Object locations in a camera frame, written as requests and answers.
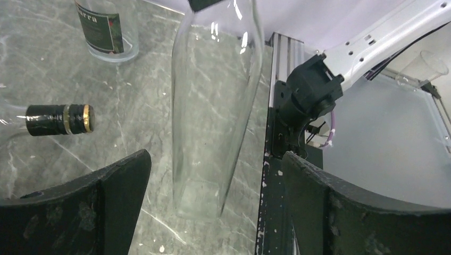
clear glass bottle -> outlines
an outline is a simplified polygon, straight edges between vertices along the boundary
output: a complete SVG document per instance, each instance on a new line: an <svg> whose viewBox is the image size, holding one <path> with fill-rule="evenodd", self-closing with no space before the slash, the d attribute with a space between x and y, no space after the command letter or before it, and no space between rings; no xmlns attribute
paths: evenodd
<svg viewBox="0 0 451 255"><path fill-rule="evenodd" d="M89 105L14 106L0 100L0 147L19 135L91 133L95 114Z"/></svg>
<svg viewBox="0 0 451 255"><path fill-rule="evenodd" d="M222 214L262 68L255 0L188 12L172 51L172 169L176 214Z"/></svg>
<svg viewBox="0 0 451 255"><path fill-rule="evenodd" d="M104 61L138 55L136 0L75 0L89 52Z"/></svg>

green label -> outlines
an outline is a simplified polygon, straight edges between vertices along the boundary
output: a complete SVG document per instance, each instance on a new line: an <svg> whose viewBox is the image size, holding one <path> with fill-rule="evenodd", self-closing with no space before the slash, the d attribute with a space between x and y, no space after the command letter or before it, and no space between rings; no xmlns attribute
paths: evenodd
<svg viewBox="0 0 451 255"><path fill-rule="evenodd" d="M92 12L80 6L77 1L75 1L75 5L86 42L92 48L108 54L124 52L119 14Z"/></svg>

gray marble table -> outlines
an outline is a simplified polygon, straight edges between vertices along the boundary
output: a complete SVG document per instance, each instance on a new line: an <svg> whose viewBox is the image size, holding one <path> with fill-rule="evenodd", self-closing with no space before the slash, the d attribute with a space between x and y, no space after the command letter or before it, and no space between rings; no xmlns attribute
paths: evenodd
<svg viewBox="0 0 451 255"><path fill-rule="evenodd" d="M92 57L73 1L0 0L0 96L17 105L88 103L90 135L20 137L0 148L0 197L15 199L109 165L141 148L152 172L130 254L251 254L254 250L271 65L261 82L223 216L172 209L171 49L182 15L138 2L140 53L127 64Z"/></svg>

black cable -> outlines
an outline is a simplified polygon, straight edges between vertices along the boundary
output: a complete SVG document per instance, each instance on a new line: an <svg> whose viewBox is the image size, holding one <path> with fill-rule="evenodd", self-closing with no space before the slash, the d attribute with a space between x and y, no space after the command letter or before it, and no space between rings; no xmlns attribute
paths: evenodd
<svg viewBox="0 0 451 255"><path fill-rule="evenodd" d="M315 118L314 120L306 118L306 121L304 123L302 123L302 129L299 132L299 136L297 137L297 145L300 147L300 136L305 132L305 130L307 129L308 125L314 121L316 121L317 118Z"/></svg>
<svg viewBox="0 0 451 255"><path fill-rule="evenodd" d="M321 124L319 127L318 127L318 132L321 130L321 128L323 127L325 125L325 121L323 122L323 124ZM305 142L305 143L309 143L310 141L312 141L312 139L315 137L315 135L317 135L318 133L316 133L316 134L314 134L314 133L312 133L312 134L310 134L309 136L308 136L308 138L307 138L307 141Z"/></svg>
<svg viewBox="0 0 451 255"><path fill-rule="evenodd" d="M308 158L308 151L306 149L301 149L301 150L303 150L305 152L305 158L304 159L307 159Z"/></svg>
<svg viewBox="0 0 451 255"><path fill-rule="evenodd" d="M423 39L424 37L436 32L437 30L441 29L442 27L448 25L449 23L443 24L441 26L439 26L438 28L429 31L428 33L424 34L423 36L421 36L420 38L418 38L417 40L413 41L411 44L407 45L406 47L404 47L403 49L399 50L398 52L394 53L393 55L391 55L389 58L384 59L382 62L380 62L379 64L377 64L376 66L374 66L372 69L370 69L364 76L367 80L372 81L380 72L382 72L383 69L385 69L385 67L388 66L388 64L390 64L390 62L392 60L394 60L397 56L399 56L401 53L403 53L405 50L407 50L408 48L410 48L412 45L416 44L418 41L420 41L421 39Z"/></svg>

bottle neck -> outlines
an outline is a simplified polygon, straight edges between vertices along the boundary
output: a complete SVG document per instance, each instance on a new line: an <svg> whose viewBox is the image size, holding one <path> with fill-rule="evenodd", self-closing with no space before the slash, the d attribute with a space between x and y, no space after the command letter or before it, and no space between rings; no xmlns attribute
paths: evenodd
<svg viewBox="0 0 451 255"><path fill-rule="evenodd" d="M10 137L28 134L26 125L26 107L0 102L0 146Z"/></svg>
<svg viewBox="0 0 451 255"><path fill-rule="evenodd" d="M91 133L94 111L89 105L31 105L26 127L33 136Z"/></svg>

